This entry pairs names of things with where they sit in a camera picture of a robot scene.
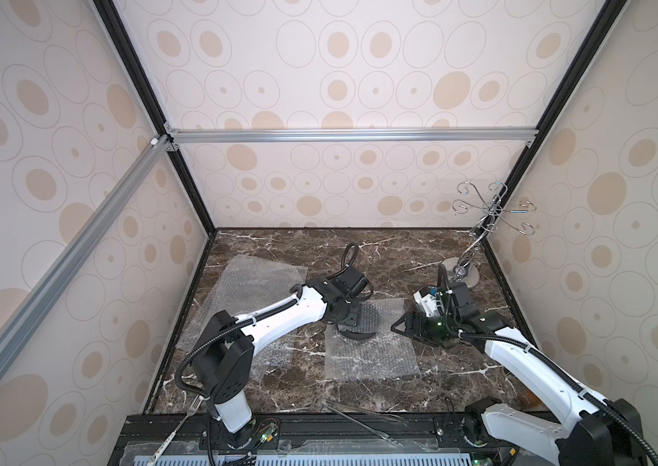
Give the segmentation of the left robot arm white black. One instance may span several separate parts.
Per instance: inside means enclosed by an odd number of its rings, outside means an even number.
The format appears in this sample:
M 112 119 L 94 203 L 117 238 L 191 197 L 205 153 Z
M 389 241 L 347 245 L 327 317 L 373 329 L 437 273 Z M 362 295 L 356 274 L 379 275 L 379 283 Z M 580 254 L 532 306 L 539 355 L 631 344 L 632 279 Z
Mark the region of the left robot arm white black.
M 270 344 L 305 325 L 324 322 L 354 328 L 362 303 L 375 290 L 352 265 L 328 277 L 291 287 L 288 296 L 250 313 L 216 313 L 195 346 L 179 363 L 175 384 L 207 406 L 208 414 L 230 434 L 253 427 L 245 396 L 254 357 Z

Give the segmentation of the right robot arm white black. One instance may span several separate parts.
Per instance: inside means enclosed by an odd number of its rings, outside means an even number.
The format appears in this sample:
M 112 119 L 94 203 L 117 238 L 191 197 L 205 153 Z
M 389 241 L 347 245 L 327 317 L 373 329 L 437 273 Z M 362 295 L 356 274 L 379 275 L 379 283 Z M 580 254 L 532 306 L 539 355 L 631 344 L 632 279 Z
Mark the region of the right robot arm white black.
M 497 311 L 481 312 L 464 283 L 425 285 L 393 332 L 431 347 L 471 346 L 499 362 L 552 413 L 553 421 L 484 397 L 464 411 L 460 431 L 472 448 L 495 441 L 552 465 L 658 465 L 639 411 L 579 382 Z

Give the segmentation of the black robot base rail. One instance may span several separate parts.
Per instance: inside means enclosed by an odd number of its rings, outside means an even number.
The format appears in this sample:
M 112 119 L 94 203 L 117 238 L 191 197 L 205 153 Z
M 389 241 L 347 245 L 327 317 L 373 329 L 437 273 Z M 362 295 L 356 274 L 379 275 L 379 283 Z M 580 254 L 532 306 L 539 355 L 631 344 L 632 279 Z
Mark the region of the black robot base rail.
M 109 462 L 120 464 L 134 447 L 153 454 L 183 415 L 138 415 L 126 419 Z M 350 442 L 375 439 L 394 447 L 404 441 L 431 441 L 441 448 L 489 452 L 511 445 L 559 465 L 619 465 L 628 462 L 616 425 L 601 411 L 581 409 L 573 427 L 552 423 L 541 415 L 512 409 L 485 398 L 462 412 L 441 413 L 278 413 L 254 416 L 253 427 L 230 434 L 207 415 L 191 417 L 173 444 L 192 443 L 196 454 L 255 454 L 265 434 L 272 440 L 263 450 L 299 448 L 318 441 Z

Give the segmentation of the bubble wrap around orange plate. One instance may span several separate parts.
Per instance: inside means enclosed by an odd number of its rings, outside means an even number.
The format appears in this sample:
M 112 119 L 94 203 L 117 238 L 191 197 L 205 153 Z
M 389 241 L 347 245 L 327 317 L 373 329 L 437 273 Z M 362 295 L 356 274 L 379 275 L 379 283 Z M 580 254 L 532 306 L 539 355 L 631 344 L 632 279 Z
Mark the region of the bubble wrap around orange plate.
M 219 311 L 231 316 L 249 314 L 266 308 L 290 295 L 291 287 L 305 283 L 307 267 L 277 262 L 255 256 L 234 256 L 226 265 L 212 290 L 194 312 L 177 342 L 177 349 L 188 353 L 195 347 L 210 318 Z M 250 378 L 264 376 L 292 363 L 292 344 L 296 329 L 263 346 L 255 355 Z

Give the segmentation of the dark grey dinner plate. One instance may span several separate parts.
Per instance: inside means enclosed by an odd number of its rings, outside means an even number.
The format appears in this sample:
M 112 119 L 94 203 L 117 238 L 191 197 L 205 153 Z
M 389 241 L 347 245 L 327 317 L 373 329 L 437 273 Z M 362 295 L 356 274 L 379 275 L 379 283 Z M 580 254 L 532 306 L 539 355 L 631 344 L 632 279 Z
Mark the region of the dark grey dinner plate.
M 377 306 L 370 301 L 350 307 L 349 316 L 337 324 L 340 335 L 350 340 L 365 341 L 375 335 L 379 328 L 380 316 Z

